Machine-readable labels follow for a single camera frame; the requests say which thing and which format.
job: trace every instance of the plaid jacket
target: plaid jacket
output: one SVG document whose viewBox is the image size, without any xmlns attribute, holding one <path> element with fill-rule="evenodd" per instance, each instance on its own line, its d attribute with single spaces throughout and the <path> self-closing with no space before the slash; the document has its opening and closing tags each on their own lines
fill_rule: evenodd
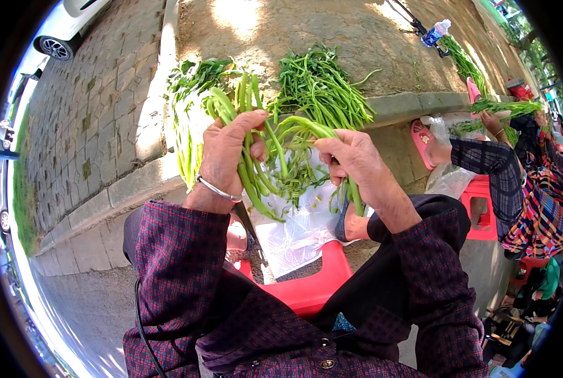
<svg viewBox="0 0 563 378">
<path fill-rule="evenodd" d="M 557 152 L 551 142 L 538 138 L 538 145 L 540 159 L 528 152 L 523 167 L 523 212 L 502 246 L 512 252 L 525 248 L 528 256 L 545 259 L 563 249 L 563 168 L 554 163 Z"/>
<path fill-rule="evenodd" d="M 137 242 L 141 321 L 168 377 L 199 377 L 204 366 L 235 377 L 484 377 L 481 321 L 473 314 L 457 253 L 455 210 L 424 219 L 393 235 L 410 293 L 411 320 L 419 326 L 419 371 L 398 362 L 397 343 L 411 324 L 384 308 L 357 331 L 361 354 L 337 350 L 327 335 L 254 285 L 240 307 L 202 336 L 223 272 L 228 215 L 150 202 Z M 157 376 L 137 328 L 124 336 L 130 377 Z"/>
</svg>

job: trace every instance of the red plastic stool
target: red plastic stool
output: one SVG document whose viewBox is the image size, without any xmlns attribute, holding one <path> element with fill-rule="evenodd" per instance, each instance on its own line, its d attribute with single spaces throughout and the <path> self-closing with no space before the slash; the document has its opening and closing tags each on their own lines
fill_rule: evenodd
<svg viewBox="0 0 563 378">
<path fill-rule="evenodd" d="M 483 197 L 487 200 L 487 212 L 481 214 L 479 222 L 477 223 L 477 226 L 480 226 L 481 230 L 475 230 L 471 227 L 471 230 L 468 231 L 467 239 L 497 240 L 496 216 L 494 215 L 491 195 L 489 194 L 489 176 L 476 175 L 460 196 L 462 204 L 467 208 L 469 218 L 471 217 L 470 200 L 473 197 Z"/>
<path fill-rule="evenodd" d="M 325 243 L 321 248 L 323 266 L 316 274 L 285 281 L 261 285 L 262 290 L 277 297 L 288 305 L 297 315 L 309 318 L 318 313 L 331 295 L 338 290 L 352 275 L 342 246 L 338 241 Z M 235 268 L 254 281 L 250 262 L 241 260 Z"/>
<path fill-rule="evenodd" d="M 525 276 L 523 276 L 523 278 L 519 279 L 519 278 L 511 278 L 510 279 L 510 283 L 512 284 L 517 284 L 517 285 L 524 285 L 527 283 L 527 278 L 529 278 L 529 273 L 531 272 L 532 268 L 543 268 L 546 266 L 546 264 L 548 264 L 548 261 L 550 261 L 550 257 L 549 258 L 545 258 L 545 259 L 536 259 L 533 257 L 529 257 L 526 256 L 524 258 L 522 258 L 521 260 L 519 260 L 519 268 L 520 269 L 525 269 Z"/>
</svg>

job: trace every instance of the tire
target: tire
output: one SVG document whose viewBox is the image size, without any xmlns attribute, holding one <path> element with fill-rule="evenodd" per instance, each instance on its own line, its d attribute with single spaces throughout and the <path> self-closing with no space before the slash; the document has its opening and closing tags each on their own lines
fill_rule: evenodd
<svg viewBox="0 0 563 378">
<path fill-rule="evenodd" d="M 4 233 L 10 231 L 9 212 L 6 210 L 0 211 L 0 230 Z"/>
<path fill-rule="evenodd" d="M 39 48 L 43 54 L 63 61 L 72 60 L 81 43 L 82 37 L 80 34 L 76 34 L 70 41 L 63 41 L 50 36 L 39 38 Z"/>
<path fill-rule="evenodd" d="M 24 77 L 26 77 L 26 78 L 28 78 L 28 79 L 31 79 L 31 80 L 38 81 L 38 80 L 40 80 L 40 77 L 42 77 L 42 70 L 40 70 L 40 69 L 38 68 L 38 69 L 36 70 L 36 72 L 34 72 L 33 74 L 24 74 L 24 73 L 22 73 L 21 76 L 24 76 Z"/>
</svg>

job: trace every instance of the white plastic bag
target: white plastic bag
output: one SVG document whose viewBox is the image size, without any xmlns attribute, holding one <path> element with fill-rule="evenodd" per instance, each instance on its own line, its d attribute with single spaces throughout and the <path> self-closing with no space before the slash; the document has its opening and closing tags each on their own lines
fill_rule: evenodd
<svg viewBox="0 0 563 378">
<path fill-rule="evenodd" d="M 423 121 L 430 125 L 430 130 L 439 143 L 448 146 L 450 145 L 450 128 L 459 122 L 468 120 L 472 120 L 470 113 L 459 112 L 444 114 L 440 118 L 429 117 Z M 468 133 L 465 137 L 474 139 L 482 135 L 482 132 L 474 131 Z M 474 177 L 474 172 L 460 168 L 451 163 L 442 163 L 436 166 L 431 173 L 424 193 L 445 194 L 449 197 L 459 199 Z"/>
<path fill-rule="evenodd" d="M 321 165 L 320 168 L 327 172 L 327 165 L 319 161 L 316 153 L 312 154 L 309 163 L 311 167 Z M 318 170 L 314 170 L 314 173 L 317 179 L 323 177 L 323 173 Z M 277 215 L 283 214 L 284 210 L 289 211 L 283 215 L 285 223 L 273 221 L 255 209 L 248 212 L 262 252 L 275 278 L 317 260 L 321 256 L 321 247 L 336 239 L 334 228 L 340 218 L 340 212 L 331 213 L 328 205 L 330 196 L 335 191 L 336 186 L 330 181 L 317 188 L 311 186 L 300 196 L 298 209 L 274 194 L 262 197 L 262 202 L 275 209 Z M 245 192 L 243 201 L 247 209 L 252 206 Z M 332 198 L 331 207 L 338 208 L 338 196 Z"/>
</svg>

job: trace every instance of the purple plaid jacket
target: purple plaid jacket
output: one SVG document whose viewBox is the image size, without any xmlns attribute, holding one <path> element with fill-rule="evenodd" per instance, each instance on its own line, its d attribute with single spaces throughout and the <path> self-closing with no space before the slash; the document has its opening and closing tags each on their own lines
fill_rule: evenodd
<svg viewBox="0 0 563 378">
<path fill-rule="evenodd" d="M 419 371 L 398 362 L 397 343 L 408 337 L 411 325 L 384 308 L 376 308 L 356 331 L 367 355 L 355 354 L 337 350 L 331 335 L 256 285 L 240 308 L 201 336 L 223 270 L 228 224 L 228 215 L 165 202 L 145 205 L 136 267 L 141 321 L 168 377 L 199 377 L 196 349 L 205 367 L 228 377 L 489 375 L 480 347 L 482 324 L 473 314 L 475 293 L 455 253 L 455 210 L 393 235 L 411 320 L 419 326 Z M 157 376 L 137 328 L 126 332 L 124 352 L 130 377 Z"/>
</svg>

